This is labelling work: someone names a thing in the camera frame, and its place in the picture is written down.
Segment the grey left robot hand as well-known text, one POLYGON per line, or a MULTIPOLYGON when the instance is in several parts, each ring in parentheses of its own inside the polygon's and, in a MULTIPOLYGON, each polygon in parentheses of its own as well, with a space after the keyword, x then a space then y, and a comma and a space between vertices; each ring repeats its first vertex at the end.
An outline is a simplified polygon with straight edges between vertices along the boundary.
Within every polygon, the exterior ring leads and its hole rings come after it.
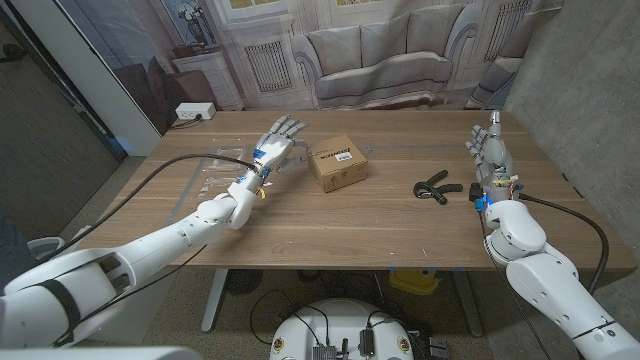
POLYGON ((309 145, 294 135, 306 128, 305 123, 291 120, 289 115, 280 117, 257 142, 253 152, 255 172, 266 179, 273 171, 286 172, 304 162, 307 156, 287 158, 293 147, 307 149, 309 145))

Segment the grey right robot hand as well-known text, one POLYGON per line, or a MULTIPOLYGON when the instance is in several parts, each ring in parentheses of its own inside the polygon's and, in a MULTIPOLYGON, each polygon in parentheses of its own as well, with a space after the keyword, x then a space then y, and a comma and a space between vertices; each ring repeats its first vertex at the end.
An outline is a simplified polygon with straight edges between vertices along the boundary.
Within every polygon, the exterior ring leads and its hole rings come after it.
POLYGON ((494 203, 513 199, 513 187, 517 176, 513 158, 501 138, 500 111, 493 110, 487 129, 475 125, 472 140, 465 143, 476 164, 476 178, 494 203))

